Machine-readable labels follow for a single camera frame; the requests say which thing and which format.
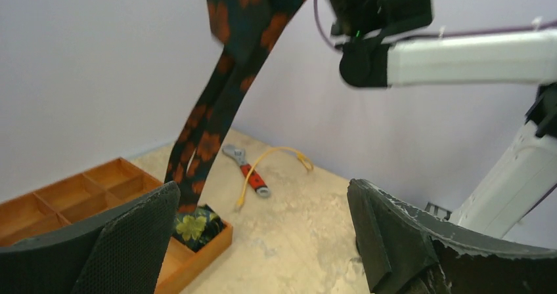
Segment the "dark orange floral tie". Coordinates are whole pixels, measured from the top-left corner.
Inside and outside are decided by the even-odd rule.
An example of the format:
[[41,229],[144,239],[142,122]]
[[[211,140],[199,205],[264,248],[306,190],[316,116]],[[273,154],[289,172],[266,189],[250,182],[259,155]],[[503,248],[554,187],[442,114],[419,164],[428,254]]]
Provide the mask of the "dark orange floral tie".
[[180,213],[196,209],[242,100],[306,0],[206,1],[210,31],[223,52],[169,157],[165,181],[180,189]]

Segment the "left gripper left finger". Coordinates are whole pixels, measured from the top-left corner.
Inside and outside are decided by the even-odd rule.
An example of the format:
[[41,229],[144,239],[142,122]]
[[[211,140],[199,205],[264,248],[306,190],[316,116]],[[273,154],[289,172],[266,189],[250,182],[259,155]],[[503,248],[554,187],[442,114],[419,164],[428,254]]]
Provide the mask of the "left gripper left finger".
[[180,198],[174,182],[1,248],[2,293],[153,293]]

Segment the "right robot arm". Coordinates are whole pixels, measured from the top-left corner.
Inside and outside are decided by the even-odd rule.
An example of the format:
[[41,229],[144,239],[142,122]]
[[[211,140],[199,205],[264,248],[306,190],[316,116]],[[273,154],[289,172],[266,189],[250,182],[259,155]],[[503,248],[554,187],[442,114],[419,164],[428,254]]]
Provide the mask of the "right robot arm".
[[340,75],[356,88],[519,83],[537,86],[513,143],[448,220],[504,237],[556,188],[556,24],[417,35],[432,0],[329,0],[346,41]]

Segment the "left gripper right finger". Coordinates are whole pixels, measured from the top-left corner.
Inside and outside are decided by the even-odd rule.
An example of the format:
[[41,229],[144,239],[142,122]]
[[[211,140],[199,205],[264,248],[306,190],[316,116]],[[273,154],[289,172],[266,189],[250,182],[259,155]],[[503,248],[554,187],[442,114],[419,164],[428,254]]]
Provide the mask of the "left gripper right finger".
[[347,201],[371,293],[555,293],[556,251],[492,238],[353,179]]

